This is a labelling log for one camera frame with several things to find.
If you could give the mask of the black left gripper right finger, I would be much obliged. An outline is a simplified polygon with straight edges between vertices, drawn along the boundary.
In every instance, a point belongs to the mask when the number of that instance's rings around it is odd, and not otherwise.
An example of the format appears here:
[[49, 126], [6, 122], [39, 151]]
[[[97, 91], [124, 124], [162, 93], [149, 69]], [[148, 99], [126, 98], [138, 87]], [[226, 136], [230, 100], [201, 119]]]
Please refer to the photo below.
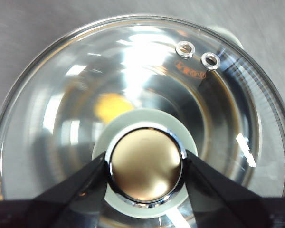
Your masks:
[[285, 198], [261, 197], [186, 151], [185, 185], [199, 228], [285, 228]]

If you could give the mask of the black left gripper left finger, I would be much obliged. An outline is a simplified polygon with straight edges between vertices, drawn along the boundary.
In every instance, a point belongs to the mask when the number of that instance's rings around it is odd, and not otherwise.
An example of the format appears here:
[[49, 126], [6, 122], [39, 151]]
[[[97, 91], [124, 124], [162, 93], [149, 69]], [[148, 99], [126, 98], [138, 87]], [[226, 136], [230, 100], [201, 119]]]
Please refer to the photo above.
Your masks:
[[108, 183], [102, 153], [33, 199], [0, 200], [0, 228], [88, 228], [98, 223]]

